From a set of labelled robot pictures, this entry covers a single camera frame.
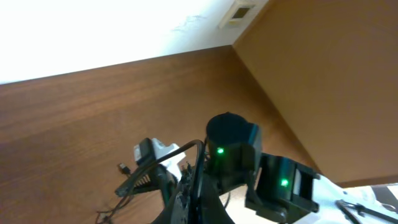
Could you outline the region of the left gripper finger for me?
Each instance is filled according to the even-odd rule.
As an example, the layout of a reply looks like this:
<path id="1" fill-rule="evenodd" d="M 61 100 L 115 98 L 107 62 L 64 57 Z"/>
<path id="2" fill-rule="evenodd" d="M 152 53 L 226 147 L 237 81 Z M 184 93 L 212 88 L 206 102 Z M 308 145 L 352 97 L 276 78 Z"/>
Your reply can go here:
<path id="1" fill-rule="evenodd" d="M 202 170 L 188 165 L 168 204 L 152 223 L 232 224 L 220 195 L 234 188 L 234 175 L 210 172 L 206 164 Z"/>

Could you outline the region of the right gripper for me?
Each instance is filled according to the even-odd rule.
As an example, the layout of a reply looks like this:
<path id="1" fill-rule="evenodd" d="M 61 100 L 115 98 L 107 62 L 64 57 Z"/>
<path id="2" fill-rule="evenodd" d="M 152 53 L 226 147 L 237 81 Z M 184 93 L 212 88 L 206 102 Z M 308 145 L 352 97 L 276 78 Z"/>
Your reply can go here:
<path id="1" fill-rule="evenodd" d="M 176 176 L 169 172 L 164 166 L 157 165 L 154 169 L 154 175 L 145 174 L 135 183 L 133 183 L 131 174 L 114 193 L 118 197 L 125 197 L 135 194 L 142 194 L 159 190 L 164 205 L 168 205 L 174 190 L 177 188 L 179 181 Z"/>

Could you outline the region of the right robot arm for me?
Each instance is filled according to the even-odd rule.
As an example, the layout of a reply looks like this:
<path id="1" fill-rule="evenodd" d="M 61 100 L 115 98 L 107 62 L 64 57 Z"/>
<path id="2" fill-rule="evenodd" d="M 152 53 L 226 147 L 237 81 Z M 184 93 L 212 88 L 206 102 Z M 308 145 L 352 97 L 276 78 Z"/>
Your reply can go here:
<path id="1" fill-rule="evenodd" d="M 275 223 L 396 223 L 397 214 L 356 198 L 314 169 L 262 151 L 260 127 L 233 113 L 211 118 L 204 140 L 166 146 L 143 139 L 137 169 L 116 189 L 124 208 L 158 190 L 156 223 L 231 223 L 220 197 L 245 187 L 244 206 Z"/>

